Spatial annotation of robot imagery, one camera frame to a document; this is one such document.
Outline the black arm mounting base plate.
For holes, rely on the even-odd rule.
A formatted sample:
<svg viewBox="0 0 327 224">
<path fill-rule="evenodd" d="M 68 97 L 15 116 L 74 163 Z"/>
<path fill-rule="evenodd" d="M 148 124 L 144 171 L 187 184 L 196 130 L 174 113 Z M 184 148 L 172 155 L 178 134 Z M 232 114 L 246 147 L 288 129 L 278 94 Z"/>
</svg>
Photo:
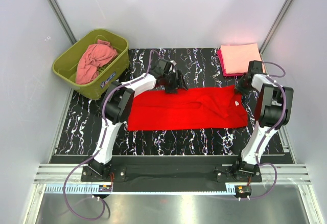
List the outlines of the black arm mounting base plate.
<svg viewBox="0 0 327 224">
<path fill-rule="evenodd" d="M 113 181 L 117 192 L 216 192 L 224 184 L 247 185 L 262 180 L 258 166 L 238 156 L 118 156 L 103 166 L 83 166 L 83 182 Z"/>
</svg>

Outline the red t shirt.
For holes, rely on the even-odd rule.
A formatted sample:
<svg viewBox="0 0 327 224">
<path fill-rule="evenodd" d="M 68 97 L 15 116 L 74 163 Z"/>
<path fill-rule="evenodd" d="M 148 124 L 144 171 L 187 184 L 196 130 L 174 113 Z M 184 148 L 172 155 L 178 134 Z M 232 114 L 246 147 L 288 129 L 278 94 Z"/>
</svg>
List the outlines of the red t shirt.
<svg viewBox="0 0 327 224">
<path fill-rule="evenodd" d="M 240 128 L 248 124 L 242 96 L 234 86 L 146 91 L 134 98 L 129 131 Z"/>
</svg>

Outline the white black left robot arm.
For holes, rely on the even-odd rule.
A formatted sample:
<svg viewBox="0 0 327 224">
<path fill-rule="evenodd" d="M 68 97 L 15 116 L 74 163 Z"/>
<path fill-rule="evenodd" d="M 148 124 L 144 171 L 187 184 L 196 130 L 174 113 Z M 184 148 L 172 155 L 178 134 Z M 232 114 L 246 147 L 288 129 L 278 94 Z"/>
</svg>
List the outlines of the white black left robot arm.
<svg viewBox="0 0 327 224">
<path fill-rule="evenodd" d="M 102 102 L 102 126 L 97 147 L 88 161 L 94 176 L 102 180 L 109 177 L 113 146 L 120 127 L 128 120 L 134 98 L 158 86 L 163 86 L 167 94 L 175 94 L 180 88 L 188 89 L 182 71 L 165 59 L 158 60 L 137 78 L 111 83 Z"/>
</svg>

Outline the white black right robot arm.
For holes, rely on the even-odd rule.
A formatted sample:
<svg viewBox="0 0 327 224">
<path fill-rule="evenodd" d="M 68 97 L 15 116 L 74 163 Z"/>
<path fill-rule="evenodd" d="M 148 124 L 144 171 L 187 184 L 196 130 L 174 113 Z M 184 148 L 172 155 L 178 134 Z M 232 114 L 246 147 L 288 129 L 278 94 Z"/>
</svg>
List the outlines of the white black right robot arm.
<svg viewBox="0 0 327 224">
<path fill-rule="evenodd" d="M 254 111 L 255 128 L 246 147 L 232 165 L 231 175 L 237 181 L 260 174 L 259 166 L 266 146 L 291 116 L 294 89 L 277 83 L 274 77 L 278 78 L 278 75 L 264 73 L 263 64 L 262 61 L 250 61 L 248 71 L 235 87 L 235 93 L 242 95 L 251 90 L 260 92 Z"/>
</svg>

